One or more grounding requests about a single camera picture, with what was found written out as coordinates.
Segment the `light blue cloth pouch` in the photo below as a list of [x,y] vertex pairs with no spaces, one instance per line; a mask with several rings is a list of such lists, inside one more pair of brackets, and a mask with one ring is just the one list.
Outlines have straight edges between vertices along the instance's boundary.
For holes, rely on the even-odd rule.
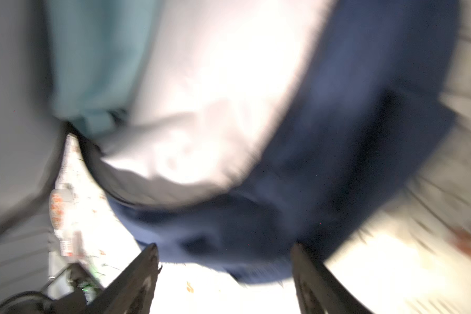
[[153,44],[162,1],[45,1],[53,114],[89,138],[125,119]]

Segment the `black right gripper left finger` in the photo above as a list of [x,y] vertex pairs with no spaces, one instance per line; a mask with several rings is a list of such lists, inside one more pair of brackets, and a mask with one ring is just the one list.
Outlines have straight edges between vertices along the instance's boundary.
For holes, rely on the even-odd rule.
[[149,314],[158,275],[158,247],[146,247],[88,306],[85,313]]

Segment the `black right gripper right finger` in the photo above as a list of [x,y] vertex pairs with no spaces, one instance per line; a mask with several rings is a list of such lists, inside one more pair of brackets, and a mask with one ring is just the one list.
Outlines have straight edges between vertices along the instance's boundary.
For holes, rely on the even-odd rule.
[[294,244],[290,255],[301,314],[371,314],[303,245]]

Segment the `navy blue student backpack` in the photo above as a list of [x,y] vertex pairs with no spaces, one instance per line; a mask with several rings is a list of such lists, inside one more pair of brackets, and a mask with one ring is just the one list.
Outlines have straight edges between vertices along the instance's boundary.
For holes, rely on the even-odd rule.
[[86,167],[141,249],[242,283],[325,260],[452,128],[458,1],[168,1]]

